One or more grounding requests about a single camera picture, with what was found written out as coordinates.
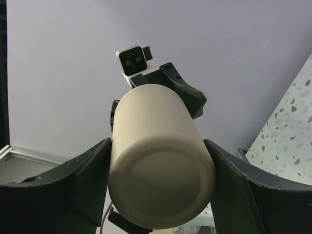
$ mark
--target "camera lens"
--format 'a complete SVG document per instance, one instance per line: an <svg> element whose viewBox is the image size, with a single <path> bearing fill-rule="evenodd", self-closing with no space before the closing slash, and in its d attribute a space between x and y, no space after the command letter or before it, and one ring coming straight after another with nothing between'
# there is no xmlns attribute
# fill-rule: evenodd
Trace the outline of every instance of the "camera lens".
<svg viewBox="0 0 312 234"><path fill-rule="evenodd" d="M139 46L121 52L119 59L127 76L142 72L147 68L143 50Z"/></svg>

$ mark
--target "cylindrical bottle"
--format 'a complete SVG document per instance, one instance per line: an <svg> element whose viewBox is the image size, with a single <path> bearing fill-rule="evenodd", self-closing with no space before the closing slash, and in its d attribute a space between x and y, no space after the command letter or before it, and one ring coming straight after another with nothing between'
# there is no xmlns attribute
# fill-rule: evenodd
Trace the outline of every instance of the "cylindrical bottle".
<svg viewBox="0 0 312 234"><path fill-rule="evenodd" d="M114 117L109 193L117 210L141 227L167 229L209 203L215 167L182 99L146 84L129 91Z"/></svg>

